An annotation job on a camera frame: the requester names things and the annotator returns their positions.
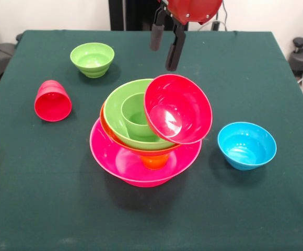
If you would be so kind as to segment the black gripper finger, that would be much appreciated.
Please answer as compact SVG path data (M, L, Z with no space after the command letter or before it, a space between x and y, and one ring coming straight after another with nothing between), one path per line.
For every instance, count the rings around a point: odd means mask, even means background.
M162 34L165 28L165 16L166 8L164 6L160 6L156 12L154 17L154 22L151 27L151 38L149 47L152 51L157 51L160 47Z
M173 33L175 35L174 42L171 44L169 53L166 60L166 69L168 71L176 71L181 52L185 43L186 34L184 31L184 25L180 22L175 22L173 27Z

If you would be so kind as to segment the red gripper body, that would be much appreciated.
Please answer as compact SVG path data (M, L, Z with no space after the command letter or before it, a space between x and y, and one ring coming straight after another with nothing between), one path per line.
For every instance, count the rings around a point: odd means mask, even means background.
M200 25L208 22L218 12L222 0L168 0L158 1L181 24L197 22Z

